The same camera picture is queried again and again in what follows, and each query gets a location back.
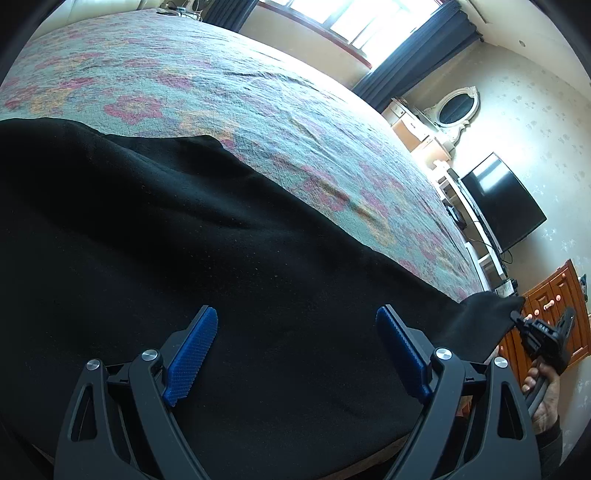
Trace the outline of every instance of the wooden cabinet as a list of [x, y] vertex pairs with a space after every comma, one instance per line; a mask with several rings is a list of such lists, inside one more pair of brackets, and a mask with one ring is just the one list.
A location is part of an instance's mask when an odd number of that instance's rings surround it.
[[[576, 318], [568, 344], [571, 352], [569, 367], [588, 356], [591, 332], [589, 331], [587, 308], [579, 279], [570, 260], [548, 279], [526, 292], [524, 297], [525, 304], [522, 314], [524, 316], [531, 314], [551, 325], [556, 325], [567, 306], [573, 307]], [[509, 361], [513, 373], [521, 385], [530, 369], [531, 360], [521, 346], [517, 329], [512, 329], [505, 335], [499, 344], [499, 354]]]

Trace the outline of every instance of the metal bolt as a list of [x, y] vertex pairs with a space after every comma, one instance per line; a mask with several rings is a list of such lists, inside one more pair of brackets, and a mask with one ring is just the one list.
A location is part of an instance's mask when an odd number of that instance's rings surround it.
[[499, 368], [507, 368], [507, 366], [509, 365], [509, 362], [507, 360], [505, 360], [503, 357], [497, 356], [495, 358], [495, 365], [498, 366]]
[[99, 367], [100, 367], [100, 360], [98, 360], [97, 358], [93, 358], [92, 360], [88, 360], [88, 363], [86, 364], [86, 369], [90, 370], [90, 371], [96, 370]]
[[438, 348], [435, 351], [435, 355], [441, 360], [449, 360], [452, 357], [452, 353], [447, 348]]
[[149, 350], [146, 350], [144, 353], [142, 353], [142, 360], [145, 360], [147, 362], [151, 362], [157, 356], [158, 356], [158, 351], [151, 348]]

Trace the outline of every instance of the blue gripper pad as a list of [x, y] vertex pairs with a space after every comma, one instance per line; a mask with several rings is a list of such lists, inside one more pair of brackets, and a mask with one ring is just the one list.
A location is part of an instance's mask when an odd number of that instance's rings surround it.
[[420, 346], [413, 344], [411, 333], [400, 317], [394, 318], [386, 307], [378, 310], [375, 323], [407, 394], [425, 405], [433, 391], [429, 386], [428, 365], [418, 350]]
[[195, 324], [167, 369], [167, 384], [162, 398], [169, 407], [174, 407], [177, 400], [189, 394], [216, 334], [217, 313], [209, 307]]

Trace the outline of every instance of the flat screen tv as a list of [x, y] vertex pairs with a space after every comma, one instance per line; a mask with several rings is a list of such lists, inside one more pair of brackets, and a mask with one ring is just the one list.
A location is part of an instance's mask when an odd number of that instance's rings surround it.
[[538, 228], [546, 216], [515, 174], [491, 154], [462, 178], [503, 253]]

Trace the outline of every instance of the bed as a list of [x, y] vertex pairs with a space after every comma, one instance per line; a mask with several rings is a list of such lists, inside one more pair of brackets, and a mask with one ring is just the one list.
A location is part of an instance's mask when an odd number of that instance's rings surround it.
[[30, 41], [0, 120], [44, 116], [139, 137], [217, 138], [349, 235], [454, 300], [481, 291], [463, 239], [388, 123], [271, 47], [155, 10]]

